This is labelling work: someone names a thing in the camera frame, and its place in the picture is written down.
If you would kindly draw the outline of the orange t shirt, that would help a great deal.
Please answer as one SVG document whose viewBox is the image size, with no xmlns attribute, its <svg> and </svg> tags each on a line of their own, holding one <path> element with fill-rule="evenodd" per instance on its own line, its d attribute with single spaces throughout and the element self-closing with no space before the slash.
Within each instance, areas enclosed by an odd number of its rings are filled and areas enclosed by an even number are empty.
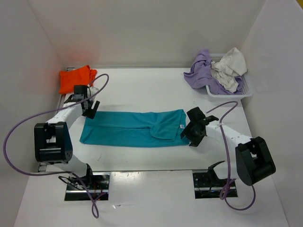
<svg viewBox="0 0 303 227">
<path fill-rule="evenodd" d="M 89 65 L 72 71 L 60 71 L 59 94 L 64 95 L 74 91 L 75 85 L 89 85 L 95 79 L 97 70 L 91 69 Z"/>
</svg>

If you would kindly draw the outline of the teal t shirt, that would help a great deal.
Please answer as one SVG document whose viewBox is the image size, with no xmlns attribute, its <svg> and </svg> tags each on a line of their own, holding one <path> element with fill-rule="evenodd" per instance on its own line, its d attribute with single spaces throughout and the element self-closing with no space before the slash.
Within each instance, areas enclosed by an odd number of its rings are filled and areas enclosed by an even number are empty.
<svg viewBox="0 0 303 227">
<path fill-rule="evenodd" d="M 187 146 L 189 141 L 181 138 L 185 126 L 182 109 L 159 113 L 98 111 L 94 119 L 85 120 L 80 142 L 133 148 Z"/>
</svg>

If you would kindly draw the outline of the lavender t shirt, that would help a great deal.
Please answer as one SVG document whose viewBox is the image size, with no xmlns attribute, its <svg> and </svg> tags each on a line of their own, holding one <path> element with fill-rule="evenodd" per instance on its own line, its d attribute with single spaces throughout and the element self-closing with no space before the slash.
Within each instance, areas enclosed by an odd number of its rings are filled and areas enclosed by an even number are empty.
<svg viewBox="0 0 303 227">
<path fill-rule="evenodd" d="M 212 58 L 208 49 L 201 49 L 189 70 L 184 72 L 185 81 L 194 89 L 205 86 L 214 95 L 242 95 L 243 80 L 241 76 L 235 78 L 238 83 L 236 90 L 231 92 L 226 90 L 220 82 L 211 75 Z"/>
</svg>

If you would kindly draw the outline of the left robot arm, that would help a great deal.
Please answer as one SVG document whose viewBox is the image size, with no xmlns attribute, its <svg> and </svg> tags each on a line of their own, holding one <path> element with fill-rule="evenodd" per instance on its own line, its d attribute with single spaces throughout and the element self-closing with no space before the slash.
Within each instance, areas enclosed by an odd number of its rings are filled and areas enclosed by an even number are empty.
<svg viewBox="0 0 303 227">
<path fill-rule="evenodd" d="M 63 103 L 63 109 L 45 123 L 34 127 L 35 158 L 40 163 L 54 165 L 70 173 L 69 181 L 75 187 L 94 184 L 89 164 L 73 155 L 70 127 L 81 116 L 93 119 L 100 104 L 95 101 L 98 89 L 93 86 L 75 85 L 74 92 Z"/>
</svg>

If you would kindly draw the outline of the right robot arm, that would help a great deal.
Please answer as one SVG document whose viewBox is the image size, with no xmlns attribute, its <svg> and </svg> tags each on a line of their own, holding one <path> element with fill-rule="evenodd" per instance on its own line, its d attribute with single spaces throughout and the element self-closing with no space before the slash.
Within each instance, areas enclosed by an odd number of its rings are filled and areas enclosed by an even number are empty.
<svg viewBox="0 0 303 227">
<path fill-rule="evenodd" d="M 188 139 L 191 147 L 198 147 L 206 136 L 228 145 L 228 149 L 235 152 L 237 176 L 246 185 L 252 186 L 276 172 L 276 165 L 262 137 L 252 138 L 216 123 L 219 121 L 217 117 L 206 117 L 199 107 L 189 110 L 187 116 L 189 123 L 181 138 Z"/>
</svg>

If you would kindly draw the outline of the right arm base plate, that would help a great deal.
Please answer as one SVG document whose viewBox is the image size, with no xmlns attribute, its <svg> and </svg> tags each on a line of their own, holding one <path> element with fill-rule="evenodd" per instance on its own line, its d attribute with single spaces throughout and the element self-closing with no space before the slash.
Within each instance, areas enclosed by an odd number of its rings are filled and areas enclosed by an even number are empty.
<svg viewBox="0 0 303 227">
<path fill-rule="evenodd" d="M 195 199 L 220 198 L 220 193 L 227 179 L 211 176 L 207 171 L 193 172 Z"/>
</svg>

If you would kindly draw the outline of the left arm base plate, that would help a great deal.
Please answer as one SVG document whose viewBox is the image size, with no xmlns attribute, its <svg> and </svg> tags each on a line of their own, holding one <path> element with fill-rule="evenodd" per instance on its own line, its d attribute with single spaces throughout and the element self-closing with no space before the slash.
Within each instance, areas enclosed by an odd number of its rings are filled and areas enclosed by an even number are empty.
<svg viewBox="0 0 303 227">
<path fill-rule="evenodd" d="M 85 188 L 74 177 L 58 177 L 66 184 L 65 201 L 89 201 L 89 195 Z M 109 194 L 110 174 L 96 172 L 92 176 L 92 182 L 86 186 L 94 201 L 107 201 Z"/>
</svg>

